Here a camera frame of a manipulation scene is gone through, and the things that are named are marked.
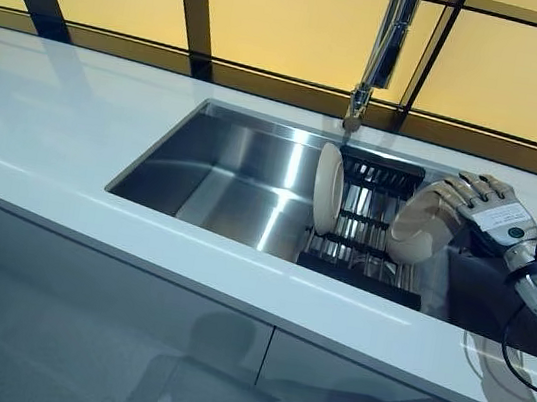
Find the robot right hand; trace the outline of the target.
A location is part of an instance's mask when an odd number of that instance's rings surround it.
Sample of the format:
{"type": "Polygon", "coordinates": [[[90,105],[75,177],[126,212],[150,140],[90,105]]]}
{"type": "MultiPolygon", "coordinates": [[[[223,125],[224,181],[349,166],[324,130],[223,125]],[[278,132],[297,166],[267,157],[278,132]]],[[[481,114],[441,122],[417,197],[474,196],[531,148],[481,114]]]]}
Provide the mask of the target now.
{"type": "Polygon", "coordinates": [[[537,240],[535,219],[514,188],[490,174],[460,171],[443,179],[435,193],[498,257],[537,240]]]}

